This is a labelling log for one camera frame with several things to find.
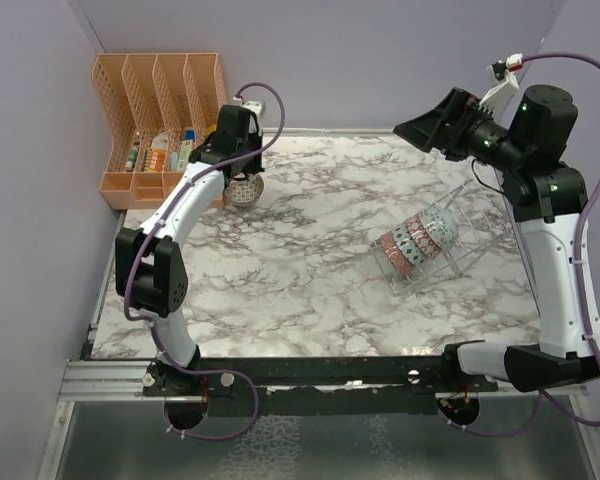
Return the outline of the dark blue patterned bowl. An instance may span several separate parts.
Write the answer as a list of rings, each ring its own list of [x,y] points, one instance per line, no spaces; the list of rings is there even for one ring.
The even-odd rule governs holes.
[[[441,247],[432,239],[418,215],[407,219],[406,227],[418,248],[429,259],[435,259],[441,253]]]

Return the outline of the pink patterned bowl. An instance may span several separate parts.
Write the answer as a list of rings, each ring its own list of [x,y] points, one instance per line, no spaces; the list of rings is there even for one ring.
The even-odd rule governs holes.
[[[264,191],[264,180],[259,174],[234,178],[224,190],[223,198],[226,205],[235,207],[250,207],[255,204]]]

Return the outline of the light blue patterned bowl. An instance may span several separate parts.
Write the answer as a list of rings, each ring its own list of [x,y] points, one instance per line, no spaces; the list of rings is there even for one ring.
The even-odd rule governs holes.
[[[402,255],[413,265],[420,266],[429,260],[429,257],[422,251],[414,240],[410,231],[405,225],[395,227],[390,231],[393,240],[402,253]]]

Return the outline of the red floral bowl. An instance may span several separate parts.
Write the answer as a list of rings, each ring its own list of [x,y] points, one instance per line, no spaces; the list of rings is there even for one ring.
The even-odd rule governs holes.
[[[415,270],[415,266],[402,254],[390,232],[383,234],[379,243],[390,263],[402,275],[408,276]]]

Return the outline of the grey white patterned bowl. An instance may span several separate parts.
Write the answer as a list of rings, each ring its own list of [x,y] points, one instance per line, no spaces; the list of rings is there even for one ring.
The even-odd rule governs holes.
[[[418,213],[425,229],[445,252],[451,250],[459,235],[460,220],[453,210],[430,206]]]

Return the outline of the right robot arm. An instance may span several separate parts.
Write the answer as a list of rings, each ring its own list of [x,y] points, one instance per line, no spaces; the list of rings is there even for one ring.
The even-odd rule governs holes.
[[[521,392],[600,377],[600,321],[595,305],[584,306],[578,291],[590,293],[592,282],[576,273],[586,246],[575,238],[576,228],[588,196],[582,175],[561,160],[577,116],[570,93],[533,85],[504,128],[475,95],[453,88],[432,110],[393,129],[422,152],[437,149],[450,161],[473,157],[502,173],[502,194],[512,205],[535,282],[538,343],[446,346],[439,378],[449,390],[463,390],[475,376],[508,381]]]

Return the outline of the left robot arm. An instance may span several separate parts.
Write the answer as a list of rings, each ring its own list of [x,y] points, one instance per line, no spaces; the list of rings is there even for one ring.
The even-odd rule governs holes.
[[[200,385],[198,345],[182,311],[188,276],[182,250],[200,217],[217,198],[249,207],[262,195],[263,103],[236,99],[221,107],[216,129],[191,151],[184,174],[140,227],[115,239],[115,284],[125,316],[148,323],[166,382],[186,395]]]

